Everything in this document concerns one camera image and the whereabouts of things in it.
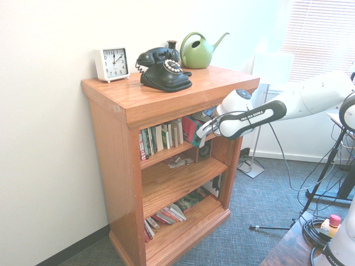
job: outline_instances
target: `book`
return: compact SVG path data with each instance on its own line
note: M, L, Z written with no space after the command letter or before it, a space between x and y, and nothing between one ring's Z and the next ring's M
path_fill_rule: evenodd
M198 189L174 202L174 204L177 205L182 210L182 212L185 212L192 206L202 201L205 197L207 197L208 194L209 192L205 188L199 187Z
M178 127L174 124L171 124L171 132L173 134L173 145L175 147L178 147L179 141L178 141Z
M153 142L153 148L154 148L154 153L158 152L158 149L156 147L156 135L155 135L155 126L150 127L150 134L151 134L151 140Z
M180 144L184 143L184 134L182 133L182 118L171 120L171 124L177 127L177 139Z
M220 193L220 187L221 187L221 178L222 174L216 176L209 182L205 183L203 187L207 189L212 195L218 198L219 193Z
M142 161L145 161L145 151L144 151L144 144L143 144L143 137L142 137L142 131L139 130L139 150L140 150L140 159Z
M163 219L163 220L169 222L170 224L176 223L176 221L175 221L174 219L171 219L170 217L164 215L161 211L158 211L158 212L156 213L156 215L157 215L159 218L161 218L161 219Z
M145 137L145 143L146 143L146 153L145 156L148 154L148 156L151 156L151 149L150 149L150 142L149 142L149 134L148 134L148 129L143 130L143 137Z
M165 220L163 220L162 218L158 217L156 214L155 214L155 215L152 215L152 217L153 217L155 220L157 220L157 221L159 221L159 222L161 222L161 223L172 224L172 223L169 223L168 221L165 221Z
M161 135L163 137L163 147L170 149L169 132L165 129L161 129Z
M161 125L155 126L155 137L156 137L156 150L162 151L163 147L163 136L161 135Z
M169 209L166 208L166 207L161 210L161 213L164 214L165 216L167 216L167 217L173 219L175 222L180 222L180 221L181 221L180 218L175 217L175 215L173 215L173 214L169 211Z
M194 119L192 116L184 116L182 118L182 133L184 139L191 143L194 147L203 147L206 141L206 136L199 138L196 134L202 123Z
M159 229L159 228L160 228L160 226L153 220L153 218L148 217L148 218L146 219L146 221L147 221L151 226L153 226L155 229Z
M152 141L152 138L151 138L150 127L147 128L147 131L148 131L148 137L149 137L150 152L151 152L152 155L154 155L155 154L155 152L154 152L154 144L153 144L153 141Z
M146 160L148 160L149 159L149 153L148 153L148 148L147 148L147 145L146 145L146 136L145 136L144 129L142 129L141 132L142 132L143 148L144 148L145 158L146 158Z
M179 206L172 203L168 206L168 208L171 212L174 212L182 220L184 220L184 221L186 220L186 217L185 217L184 213L182 212L182 210L179 208Z
M153 230L150 228L149 223L144 220L144 226L147 229L148 235L151 235L151 239L153 239L153 236L155 236Z
M173 132L171 130L171 124L168 124L168 132L169 132L169 142L170 142L170 146L173 145Z
M149 243L149 242L150 242L150 238L149 238L149 236L148 236L148 233L146 232L145 227L144 227L144 236L145 236L145 242L146 242L146 243Z

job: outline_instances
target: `window blinds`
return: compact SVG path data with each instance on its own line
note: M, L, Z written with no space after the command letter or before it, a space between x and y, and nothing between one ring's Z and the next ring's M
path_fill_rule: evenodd
M355 61L355 1L295 0L282 52L295 54L289 81L349 73Z

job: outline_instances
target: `small black vase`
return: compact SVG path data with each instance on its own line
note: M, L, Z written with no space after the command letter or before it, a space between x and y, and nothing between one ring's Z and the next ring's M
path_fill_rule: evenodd
M176 50L176 43L177 41L175 40L168 40L168 48L171 49L171 50Z

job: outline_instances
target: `clock face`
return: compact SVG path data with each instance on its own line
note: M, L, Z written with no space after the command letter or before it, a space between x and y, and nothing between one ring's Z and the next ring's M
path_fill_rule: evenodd
M127 58L124 48L103 50L103 57L108 79L127 75Z

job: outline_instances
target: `alarm clock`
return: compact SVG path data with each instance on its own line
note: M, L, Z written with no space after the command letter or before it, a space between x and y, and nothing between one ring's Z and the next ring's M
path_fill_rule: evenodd
M94 58L98 79L110 83L111 80L129 77L126 47L95 49Z

